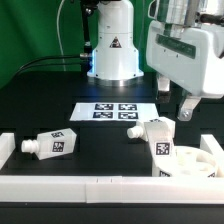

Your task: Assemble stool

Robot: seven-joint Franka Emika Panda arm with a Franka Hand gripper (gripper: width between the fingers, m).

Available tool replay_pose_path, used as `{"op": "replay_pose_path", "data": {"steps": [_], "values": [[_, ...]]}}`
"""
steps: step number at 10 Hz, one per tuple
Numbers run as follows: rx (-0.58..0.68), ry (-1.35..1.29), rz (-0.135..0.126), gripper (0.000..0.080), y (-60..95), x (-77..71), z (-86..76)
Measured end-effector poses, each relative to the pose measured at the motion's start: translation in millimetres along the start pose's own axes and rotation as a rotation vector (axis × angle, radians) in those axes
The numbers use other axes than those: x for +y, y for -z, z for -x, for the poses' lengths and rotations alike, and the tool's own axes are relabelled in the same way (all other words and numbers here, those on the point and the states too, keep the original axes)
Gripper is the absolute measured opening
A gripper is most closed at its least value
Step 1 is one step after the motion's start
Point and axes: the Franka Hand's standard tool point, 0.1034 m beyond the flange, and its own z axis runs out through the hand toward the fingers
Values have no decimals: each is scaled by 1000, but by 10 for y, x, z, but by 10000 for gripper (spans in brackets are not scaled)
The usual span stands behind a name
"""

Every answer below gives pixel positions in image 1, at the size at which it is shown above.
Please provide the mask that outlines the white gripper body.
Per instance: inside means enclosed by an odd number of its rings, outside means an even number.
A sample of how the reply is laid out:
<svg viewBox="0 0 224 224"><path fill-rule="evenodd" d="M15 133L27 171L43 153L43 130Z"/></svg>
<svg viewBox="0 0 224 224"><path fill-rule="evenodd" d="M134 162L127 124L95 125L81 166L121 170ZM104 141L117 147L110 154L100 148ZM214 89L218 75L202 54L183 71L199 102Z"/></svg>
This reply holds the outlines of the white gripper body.
<svg viewBox="0 0 224 224"><path fill-rule="evenodd" d="M185 28L180 39L166 36L163 28L158 21L149 26L147 64L192 95L223 97L224 28Z"/></svg>

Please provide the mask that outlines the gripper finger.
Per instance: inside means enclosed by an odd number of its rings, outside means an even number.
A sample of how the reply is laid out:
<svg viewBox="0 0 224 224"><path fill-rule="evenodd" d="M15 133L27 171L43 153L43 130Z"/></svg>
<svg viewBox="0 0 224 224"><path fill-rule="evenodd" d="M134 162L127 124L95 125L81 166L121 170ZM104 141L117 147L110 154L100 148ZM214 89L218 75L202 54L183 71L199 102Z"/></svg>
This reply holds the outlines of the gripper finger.
<svg viewBox="0 0 224 224"><path fill-rule="evenodd" d="M157 80L157 99L160 102L168 102L170 100L170 80L158 73L156 75Z"/></svg>
<svg viewBox="0 0 224 224"><path fill-rule="evenodd" d="M180 121L190 121L193 115L193 111L196 108L196 106L199 104L201 98L186 94L179 105L178 110L178 119Z"/></svg>

